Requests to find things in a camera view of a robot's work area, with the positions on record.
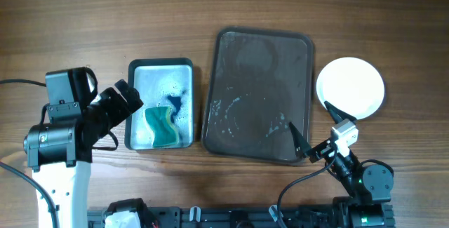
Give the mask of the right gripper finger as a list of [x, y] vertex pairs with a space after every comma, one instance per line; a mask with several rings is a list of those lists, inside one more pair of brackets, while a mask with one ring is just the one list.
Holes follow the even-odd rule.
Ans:
[[288, 125], [293, 137], [296, 156], [302, 158], [308, 157], [311, 150], [310, 144], [292, 122], [290, 122]]
[[350, 120], [352, 123], [356, 123], [356, 121], [357, 121], [356, 117], [354, 117], [351, 114], [348, 114], [346, 112], [343, 112], [342, 110], [338, 109], [336, 106], [332, 105], [329, 101], [325, 101], [324, 106], [336, 124], [339, 124], [346, 119]]

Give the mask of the white plate top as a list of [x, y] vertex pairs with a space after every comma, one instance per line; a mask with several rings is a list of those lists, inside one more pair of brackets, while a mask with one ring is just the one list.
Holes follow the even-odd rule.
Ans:
[[316, 80], [316, 94], [322, 105], [329, 102], [358, 120], [372, 116], [385, 98], [385, 84], [379, 71], [359, 58], [344, 57], [328, 63]]

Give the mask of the green and yellow sponge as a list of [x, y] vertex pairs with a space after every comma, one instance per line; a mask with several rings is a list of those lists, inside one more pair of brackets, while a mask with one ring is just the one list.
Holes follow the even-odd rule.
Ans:
[[178, 144], [179, 133], [171, 121], [171, 107], [147, 108], [145, 120], [153, 132], [153, 148], [165, 148]]

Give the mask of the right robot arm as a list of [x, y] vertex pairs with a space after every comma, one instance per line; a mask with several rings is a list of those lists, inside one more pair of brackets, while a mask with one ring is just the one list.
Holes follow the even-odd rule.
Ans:
[[[335, 122], [330, 137], [312, 147], [290, 123], [295, 146], [303, 158], [312, 163], [323, 160], [324, 167], [296, 179], [279, 194], [276, 202], [276, 223], [280, 227], [395, 227], [394, 212], [389, 202], [394, 186], [394, 169], [383, 161], [359, 161], [350, 150], [358, 140], [357, 118], [343, 112], [330, 102], [325, 108]], [[283, 195], [294, 185], [323, 172], [333, 176], [348, 193], [335, 197], [328, 205], [299, 206], [291, 220], [281, 213]]]

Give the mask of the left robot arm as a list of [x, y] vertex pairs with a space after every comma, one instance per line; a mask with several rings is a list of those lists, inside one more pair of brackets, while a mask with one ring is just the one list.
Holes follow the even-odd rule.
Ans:
[[88, 185], [95, 143], [143, 105], [123, 79], [98, 92], [86, 67], [46, 74], [49, 121], [24, 139], [27, 165], [37, 184], [40, 227], [87, 227]]

